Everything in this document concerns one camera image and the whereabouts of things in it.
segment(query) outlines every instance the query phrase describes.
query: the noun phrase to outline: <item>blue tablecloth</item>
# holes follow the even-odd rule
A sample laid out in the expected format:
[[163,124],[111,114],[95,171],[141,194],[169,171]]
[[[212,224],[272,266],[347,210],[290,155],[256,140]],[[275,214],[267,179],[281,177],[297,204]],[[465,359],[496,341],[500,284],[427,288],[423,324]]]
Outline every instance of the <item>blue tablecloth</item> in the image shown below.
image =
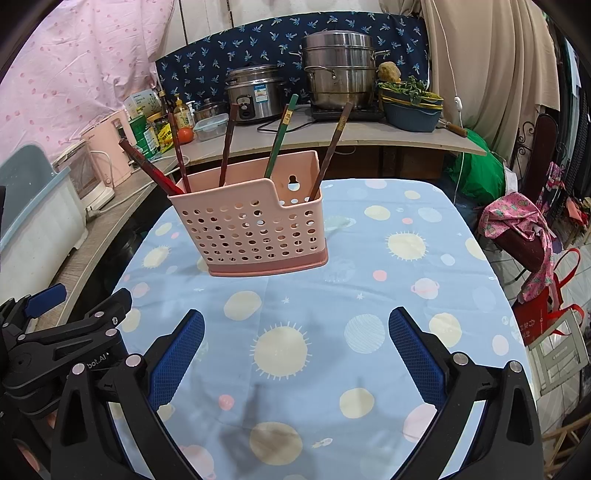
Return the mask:
[[[390,479],[434,415],[387,333],[398,306],[450,351],[496,367],[516,359],[531,375],[501,286],[441,190],[335,180],[323,193],[324,267],[211,277],[170,208],[117,286],[133,295],[120,325],[130,353],[172,332],[188,309],[204,315],[204,341],[158,412],[208,480]],[[446,473],[459,468],[481,411]],[[149,476],[121,419],[118,427]]]

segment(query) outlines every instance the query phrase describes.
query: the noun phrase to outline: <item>beige curtain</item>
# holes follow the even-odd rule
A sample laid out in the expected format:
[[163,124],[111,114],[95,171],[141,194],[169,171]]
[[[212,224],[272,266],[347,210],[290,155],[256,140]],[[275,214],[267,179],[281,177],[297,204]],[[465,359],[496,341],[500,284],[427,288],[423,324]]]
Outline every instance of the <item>beige curtain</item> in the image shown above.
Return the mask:
[[517,128],[540,106],[560,109],[554,45],[531,0],[381,0],[393,14],[421,13],[431,52],[431,89],[445,98],[444,115],[459,123],[447,35],[465,127],[509,158]]

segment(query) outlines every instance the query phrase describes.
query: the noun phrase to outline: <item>blue gripper pad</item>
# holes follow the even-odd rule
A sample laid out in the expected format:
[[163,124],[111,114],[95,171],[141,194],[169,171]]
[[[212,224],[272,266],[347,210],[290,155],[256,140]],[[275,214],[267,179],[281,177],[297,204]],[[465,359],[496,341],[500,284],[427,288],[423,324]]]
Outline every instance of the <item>blue gripper pad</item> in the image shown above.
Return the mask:
[[28,319],[36,319],[49,312],[53,307],[58,306],[66,300],[66,288],[61,283],[33,295],[27,302],[25,315]]
[[150,375],[148,402],[154,411],[173,399],[204,335],[203,315],[194,310]]
[[402,357],[423,401],[440,410],[447,398],[445,376],[409,321],[413,320],[408,320],[400,308],[393,310],[388,322],[390,338]]

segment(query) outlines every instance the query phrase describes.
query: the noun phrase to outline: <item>stainless steel pot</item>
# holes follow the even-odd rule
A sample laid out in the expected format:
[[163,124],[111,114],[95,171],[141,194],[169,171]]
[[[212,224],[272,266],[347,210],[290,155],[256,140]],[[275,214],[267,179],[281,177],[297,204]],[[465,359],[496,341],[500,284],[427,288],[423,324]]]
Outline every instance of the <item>stainless steel pot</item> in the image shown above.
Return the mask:
[[342,110],[351,102],[359,109],[374,101],[375,58],[389,50],[375,51],[372,37],[346,30],[317,32],[303,38],[302,52],[313,105]]
[[206,118],[219,115],[220,113],[228,112],[228,102],[212,102],[211,98],[206,98],[205,103],[201,106],[201,108],[195,110],[193,117],[195,119],[195,123],[197,123],[200,120],[205,120]]
[[258,122],[279,117],[285,100],[276,65],[257,65],[228,73],[228,97],[238,104],[238,122]]

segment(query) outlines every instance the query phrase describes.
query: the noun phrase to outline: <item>wooden counter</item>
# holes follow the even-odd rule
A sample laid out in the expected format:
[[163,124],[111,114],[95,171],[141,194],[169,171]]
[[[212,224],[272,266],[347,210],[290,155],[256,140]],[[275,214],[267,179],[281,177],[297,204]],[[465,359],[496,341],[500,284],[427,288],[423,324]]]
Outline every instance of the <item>wooden counter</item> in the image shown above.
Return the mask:
[[[298,127],[311,121],[310,108],[296,110],[291,118],[290,128]],[[277,128],[278,121],[266,128]],[[267,153],[271,150],[275,135],[269,132],[257,132],[259,125],[237,125],[234,130],[230,156]],[[336,122],[318,122],[298,131],[285,135],[282,149],[326,147],[335,131]],[[222,158],[224,137],[217,137],[206,142],[193,141],[182,147],[183,154],[189,157],[189,164],[202,164]],[[388,124],[376,122],[350,122],[343,130],[339,146],[343,145],[384,145],[399,147],[419,147],[437,150],[450,150],[484,155],[483,149],[467,138],[459,137],[448,130],[436,129],[433,133],[406,132]],[[174,155],[170,150],[167,155]],[[156,165],[165,173],[176,166],[171,159],[159,160]],[[137,171],[125,182],[115,188],[112,204],[120,202],[142,186],[150,183],[143,171]],[[45,329],[67,322],[74,304],[78,300],[90,274],[95,269],[107,247],[123,228],[125,222],[136,211],[138,206],[155,188],[151,183],[123,204],[108,210],[87,224],[88,238],[79,250],[72,253],[62,264],[55,277],[67,290],[67,300],[39,318],[36,329]]]

